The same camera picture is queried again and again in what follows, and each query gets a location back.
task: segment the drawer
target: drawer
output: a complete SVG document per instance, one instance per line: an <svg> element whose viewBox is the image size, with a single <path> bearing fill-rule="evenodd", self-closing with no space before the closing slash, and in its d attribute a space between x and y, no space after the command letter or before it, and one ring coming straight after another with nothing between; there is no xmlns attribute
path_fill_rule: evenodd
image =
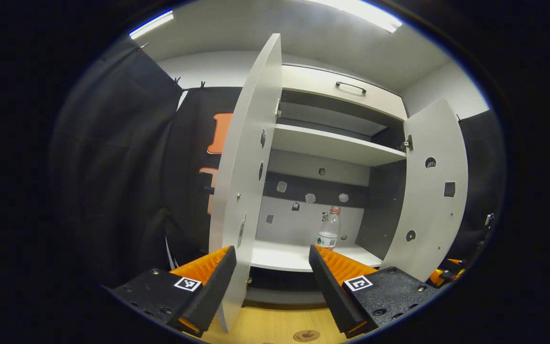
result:
<svg viewBox="0 0 550 344"><path fill-rule="evenodd" d="M371 111L362 115L369 120L379 120L385 116L388 124L384 124L391 125L392 120L402 122L407 118L400 96L349 76L314 68L283 65L282 81L284 92L312 94L369 109Z"/></svg>

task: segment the ceiling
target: ceiling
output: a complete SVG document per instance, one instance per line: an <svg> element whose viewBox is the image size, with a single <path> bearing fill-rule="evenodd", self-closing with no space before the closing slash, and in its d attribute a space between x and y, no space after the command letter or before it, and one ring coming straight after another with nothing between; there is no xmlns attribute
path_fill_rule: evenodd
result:
<svg viewBox="0 0 550 344"><path fill-rule="evenodd" d="M450 61L403 24L395 33L304 0L196 0L136 39L155 61L188 54L261 50L281 33L282 53L308 57L402 92Z"/></svg>

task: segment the wooden floor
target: wooden floor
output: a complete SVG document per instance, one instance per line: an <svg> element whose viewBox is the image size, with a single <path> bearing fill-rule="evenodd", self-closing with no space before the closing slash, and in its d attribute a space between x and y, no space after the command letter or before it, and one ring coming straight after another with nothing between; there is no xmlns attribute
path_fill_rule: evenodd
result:
<svg viewBox="0 0 550 344"><path fill-rule="evenodd" d="M319 338L312 344L338 344L346 341L338 332L328 308L272 306L248 303L242 307L231 333L223 333L217 317L201 340L214 344L297 344L293 335L314 330Z"/></svg>

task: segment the round sticker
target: round sticker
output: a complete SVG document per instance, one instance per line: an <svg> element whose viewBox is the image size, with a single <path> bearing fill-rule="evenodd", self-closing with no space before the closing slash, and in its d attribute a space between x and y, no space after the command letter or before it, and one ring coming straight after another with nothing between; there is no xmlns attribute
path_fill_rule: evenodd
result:
<svg viewBox="0 0 550 344"><path fill-rule="evenodd" d="M294 340L297 342L312 342L319 338L319 332L314 330L305 330L305 331L299 331L294 334Z"/></svg>

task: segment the white cabinet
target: white cabinet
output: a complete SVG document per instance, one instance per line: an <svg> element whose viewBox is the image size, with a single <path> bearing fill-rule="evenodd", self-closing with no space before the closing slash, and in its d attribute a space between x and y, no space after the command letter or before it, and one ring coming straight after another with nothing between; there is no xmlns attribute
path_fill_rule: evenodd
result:
<svg viewBox="0 0 550 344"><path fill-rule="evenodd" d="M412 137L413 150L403 152L310 127L276 124L280 99L296 104L315 100L317 107L334 111L347 110L349 105L352 116L383 126L402 125L404 136ZM271 148L277 164L272 170ZM436 164L427 161L429 158ZM238 98L214 192L210 252L234 245L237 254L235 272L218 310L223 329L230 329L238 315L250 266L310 272L308 251L317 232L314 227L319 225L321 213L329 209L324 202L299 200L295 203L303 203L299 204L303 213L290 215L290 205L299 193L287 194L283 200L273 198L274 191L264 187L267 170L290 178L349 184L351 190L367 187L372 167L403 160L406 189L387 256L376 257L355 243L364 212L361 202L348 209L342 206L341 218L349 224L349 238L338 243L335 251L373 267L395 265L424 280L451 246L464 213L467 163L454 113L441 99L407 119L401 98L380 87L325 70L282 65L280 35L274 33ZM312 176L321 166L331 168L332 173ZM299 225L311 221L307 216L315 217L317 223ZM284 229L269 229L265 222L273 224L273 218Z"/></svg>

